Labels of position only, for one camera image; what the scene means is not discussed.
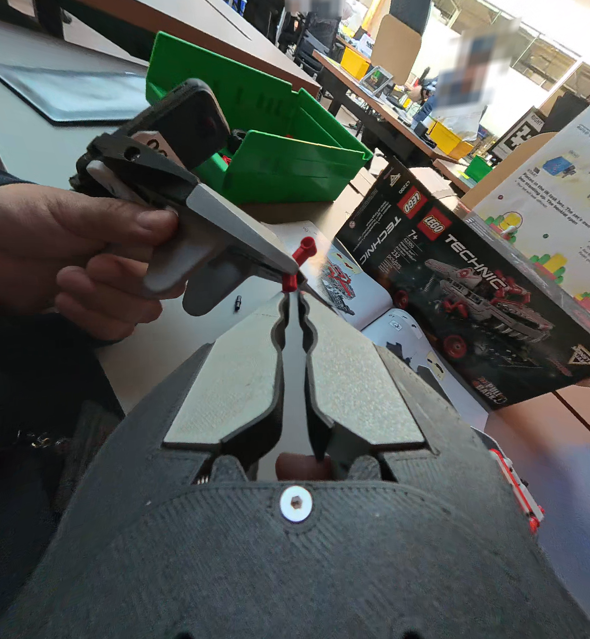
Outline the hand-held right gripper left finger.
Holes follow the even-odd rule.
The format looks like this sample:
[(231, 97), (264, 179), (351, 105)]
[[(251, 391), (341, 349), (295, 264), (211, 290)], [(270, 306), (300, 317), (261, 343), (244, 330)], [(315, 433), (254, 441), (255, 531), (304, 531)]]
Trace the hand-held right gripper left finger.
[(234, 456), (249, 469), (283, 430), (283, 348), (290, 299), (277, 293), (211, 346), (163, 445)]

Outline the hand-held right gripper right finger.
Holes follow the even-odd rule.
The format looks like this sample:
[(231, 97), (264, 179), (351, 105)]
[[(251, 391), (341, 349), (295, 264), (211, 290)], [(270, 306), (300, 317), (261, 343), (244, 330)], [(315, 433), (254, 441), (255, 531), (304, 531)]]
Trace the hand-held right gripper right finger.
[(426, 382), (311, 293), (299, 293), (308, 435), (347, 479), (361, 457), (426, 450)]

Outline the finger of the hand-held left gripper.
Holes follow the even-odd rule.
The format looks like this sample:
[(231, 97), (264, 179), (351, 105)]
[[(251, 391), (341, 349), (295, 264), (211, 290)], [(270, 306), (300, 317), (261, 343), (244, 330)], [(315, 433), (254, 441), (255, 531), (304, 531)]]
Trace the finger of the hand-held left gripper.
[(298, 273), (297, 262), (273, 231), (207, 185), (200, 183), (191, 191), (187, 209), (215, 228), (215, 236), (227, 247), (281, 274)]
[(294, 289), (286, 289), (293, 292), (307, 283), (307, 277), (301, 270), (296, 275), (291, 275), (279, 270), (277, 267), (269, 265), (265, 260), (258, 258), (253, 253), (243, 251), (241, 247), (235, 245), (228, 248), (229, 263), (234, 267), (232, 281), (227, 285), (227, 294), (235, 291), (250, 277), (260, 277), (267, 281), (273, 281), (283, 285), (283, 278), (286, 276), (288, 284), (294, 284)]

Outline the red angled lego connector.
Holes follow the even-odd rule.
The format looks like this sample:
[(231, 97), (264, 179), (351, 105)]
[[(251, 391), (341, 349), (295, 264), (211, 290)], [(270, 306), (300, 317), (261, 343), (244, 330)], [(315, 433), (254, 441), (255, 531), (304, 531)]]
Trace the red angled lego connector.
[(299, 288), (299, 284), (304, 281), (304, 276), (301, 275), (301, 266), (307, 262), (310, 258), (314, 257), (317, 253), (317, 246), (315, 239), (311, 236), (306, 236), (301, 239), (299, 246), (292, 253), (292, 259), (297, 265), (297, 270), (292, 274), (282, 275), (282, 292), (289, 294), (296, 292)]

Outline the grey red lego vehicle model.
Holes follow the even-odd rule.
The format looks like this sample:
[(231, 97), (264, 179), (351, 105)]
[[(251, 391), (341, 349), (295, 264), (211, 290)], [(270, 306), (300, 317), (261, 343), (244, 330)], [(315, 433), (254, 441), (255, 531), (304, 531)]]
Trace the grey red lego vehicle model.
[(531, 534), (537, 535), (541, 523), (545, 518), (545, 509), (534, 499), (529, 488), (514, 469), (512, 460), (507, 458), (498, 448), (490, 448), (489, 452), (496, 460), (503, 477), (510, 485), (515, 500), (527, 520)]

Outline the lego instruction booklet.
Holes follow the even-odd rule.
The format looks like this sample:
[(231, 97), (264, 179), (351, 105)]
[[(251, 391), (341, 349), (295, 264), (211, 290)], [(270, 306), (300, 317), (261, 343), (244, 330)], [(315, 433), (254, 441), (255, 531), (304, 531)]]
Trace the lego instruction booklet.
[(363, 271), (338, 240), (327, 238), (309, 221), (266, 224), (266, 227), (290, 251), (299, 246), (303, 237), (313, 237), (317, 253), (301, 268), (312, 290), (374, 344), (388, 348), (404, 361), (466, 423), (479, 431), (485, 430), (488, 411), (437, 354), (419, 322), (394, 306), (391, 295)]

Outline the black lego set box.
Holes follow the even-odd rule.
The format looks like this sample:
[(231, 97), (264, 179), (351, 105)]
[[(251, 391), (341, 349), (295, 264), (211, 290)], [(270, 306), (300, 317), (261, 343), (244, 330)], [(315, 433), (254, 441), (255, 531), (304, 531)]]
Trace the black lego set box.
[(335, 239), (477, 396), (502, 408), (590, 387), (590, 313), (457, 196), (392, 160)]

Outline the person's left hand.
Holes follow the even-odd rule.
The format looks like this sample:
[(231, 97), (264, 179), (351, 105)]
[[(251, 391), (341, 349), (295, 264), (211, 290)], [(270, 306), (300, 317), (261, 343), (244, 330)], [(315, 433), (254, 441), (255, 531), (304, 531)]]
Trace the person's left hand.
[(55, 309), (93, 338), (114, 342), (162, 313), (186, 282), (157, 295), (142, 286), (150, 249), (176, 215), (118, 199), (28, 183), (0, 186), (0, 308)]

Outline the green plastic bin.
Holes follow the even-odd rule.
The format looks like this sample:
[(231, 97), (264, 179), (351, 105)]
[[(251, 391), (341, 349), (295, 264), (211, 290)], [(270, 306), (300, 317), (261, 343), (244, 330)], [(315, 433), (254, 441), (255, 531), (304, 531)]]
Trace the green plastic bin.
[(232, 130), (246, 133), (192, 169), (234, 204), (334, 201), (372, 152), (306, 89), (160, 31), (146, 98), (160, 101), (187, 79), (209, 85)]

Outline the dark flat sheet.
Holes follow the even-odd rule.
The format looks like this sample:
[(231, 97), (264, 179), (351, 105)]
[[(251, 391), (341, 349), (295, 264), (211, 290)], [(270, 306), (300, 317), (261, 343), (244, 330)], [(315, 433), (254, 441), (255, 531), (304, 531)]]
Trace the dark flat sheet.
[(0, 82), (54, 124), (124, 123), (149, 107), (145, 77), (128, 71), (0, 63)]

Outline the grey wood-edged table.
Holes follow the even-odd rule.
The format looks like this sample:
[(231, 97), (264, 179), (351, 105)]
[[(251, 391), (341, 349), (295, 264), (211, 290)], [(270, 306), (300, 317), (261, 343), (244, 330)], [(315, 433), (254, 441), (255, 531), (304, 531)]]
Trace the grey wood-edged table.
[(60, 1), (134, 58), (148, 60), (159, 31), (278, 77), (316, 97), (320, 86), (223, 1)]

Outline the wood-edged background table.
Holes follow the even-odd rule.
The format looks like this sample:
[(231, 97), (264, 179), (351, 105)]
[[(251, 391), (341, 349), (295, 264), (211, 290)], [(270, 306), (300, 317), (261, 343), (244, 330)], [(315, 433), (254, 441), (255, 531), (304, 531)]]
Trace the wood-edged background table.
[(314, 58), (322, 65), (317, 76), (323, 92), (331, 96), (328, 111), (336, 116), (340, 108), (345, 108), (359, 122), (363, 129), (376, 135), (385, 146), (386, 157), (396, 156), (408, 167), (425, 166), (435, 160), (454, 163), (455, 160), (438, 149), (430, 147), (398, 118), (387, 102), (373, 98), (343, 68), (321, 52), (315, 51)]

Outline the yellow plastic bin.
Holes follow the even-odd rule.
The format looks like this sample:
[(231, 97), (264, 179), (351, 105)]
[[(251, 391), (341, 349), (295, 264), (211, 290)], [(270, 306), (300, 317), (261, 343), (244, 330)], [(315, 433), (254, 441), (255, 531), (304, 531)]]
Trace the yellow plastic bin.
[(427, 135), (443, 155), (455, 161), (461, 160), (473, 150), (473, 145), (470, 142), (459, 138), (457, 134), (439, 121), (434, 121), (431, 124)]
[(340, 60), (340, 67), (356, 81), (361, 81), (369, 72), (370, 60), (347, 44)]

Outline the small green bin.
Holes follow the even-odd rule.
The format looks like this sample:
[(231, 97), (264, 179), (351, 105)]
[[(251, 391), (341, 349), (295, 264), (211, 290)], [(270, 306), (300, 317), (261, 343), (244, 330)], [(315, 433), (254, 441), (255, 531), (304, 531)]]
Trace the small green bin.
[(482, 156), (475, 155), (466, 167), (464, 174), (469, 180), (479, 183), (493, 168)]

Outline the brown cardboard panel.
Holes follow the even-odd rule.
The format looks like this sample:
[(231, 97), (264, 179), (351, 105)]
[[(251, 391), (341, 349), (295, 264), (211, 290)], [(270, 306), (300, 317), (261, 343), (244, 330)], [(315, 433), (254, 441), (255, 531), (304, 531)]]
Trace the brown cardboard panel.
[(382, 67), (392, 81), (404, 85), (421, 48), (421, 35), (395, 18), (385, 15), (380, 23), (370, 57), (373, 67)]

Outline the person's dark trousers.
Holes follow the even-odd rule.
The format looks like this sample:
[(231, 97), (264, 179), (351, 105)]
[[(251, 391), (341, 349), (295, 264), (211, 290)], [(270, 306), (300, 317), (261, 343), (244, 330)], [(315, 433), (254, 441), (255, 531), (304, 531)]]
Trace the person's dark trousers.
[(96, 346), (56, 313), (0, 309), (0, 617), (124, 418)]

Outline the cardboard stand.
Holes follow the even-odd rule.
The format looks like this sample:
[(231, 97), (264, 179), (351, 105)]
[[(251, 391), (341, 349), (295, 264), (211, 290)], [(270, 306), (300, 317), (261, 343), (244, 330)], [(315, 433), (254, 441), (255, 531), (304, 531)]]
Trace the cardboard stand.
[(488, 196), (502, 182), (508, 179), (519, 167), (526, 163), (542, 146), (549, 142), (556, 132), (540, 133), (514, 149), (490, 173), (463, 195), (460, 202), (468, 210), (473, 210), (481, 200)]

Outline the white printed instruction card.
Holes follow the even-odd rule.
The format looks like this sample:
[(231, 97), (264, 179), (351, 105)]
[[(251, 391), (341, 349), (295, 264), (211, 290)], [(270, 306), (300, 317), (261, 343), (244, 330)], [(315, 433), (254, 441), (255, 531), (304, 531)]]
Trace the white printed instruction card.
[(590, 106), (471, 209), (590, 311)]

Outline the black office chair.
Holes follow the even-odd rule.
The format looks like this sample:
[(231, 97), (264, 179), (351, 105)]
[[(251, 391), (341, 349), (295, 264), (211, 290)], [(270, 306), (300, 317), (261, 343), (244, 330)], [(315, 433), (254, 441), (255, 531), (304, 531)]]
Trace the black office chair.
[(389, 14), (421, 36), (425, 33), (433, 1), (396, 1), (390, 3)]

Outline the black white tag card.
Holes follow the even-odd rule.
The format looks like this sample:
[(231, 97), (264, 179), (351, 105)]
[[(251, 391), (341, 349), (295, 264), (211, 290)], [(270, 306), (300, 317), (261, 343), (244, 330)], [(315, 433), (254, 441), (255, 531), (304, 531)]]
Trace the black white tag card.
[(488, 154), (491, 165), (502, 162), (525, 141), (537, 136), (545, 121), (546, 115), (539, 109), (531, 107), (490, 147)]

